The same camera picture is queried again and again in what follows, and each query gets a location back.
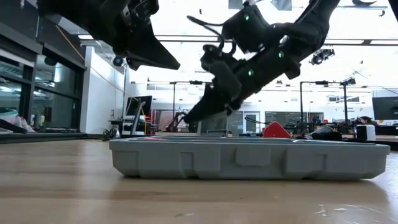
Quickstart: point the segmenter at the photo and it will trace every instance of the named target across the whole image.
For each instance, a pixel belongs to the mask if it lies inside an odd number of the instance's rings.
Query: wooden table
[[[127,179],[108,143],[0,145],[0,223],[398,223],[398,154],[362,182]]]

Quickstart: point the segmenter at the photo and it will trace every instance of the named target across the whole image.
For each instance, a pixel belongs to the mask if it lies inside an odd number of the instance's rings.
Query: tray
[[[390,153],[378,144],[192,136],[118,139],[109,148],[120,173],[151,179],[372,179]]]

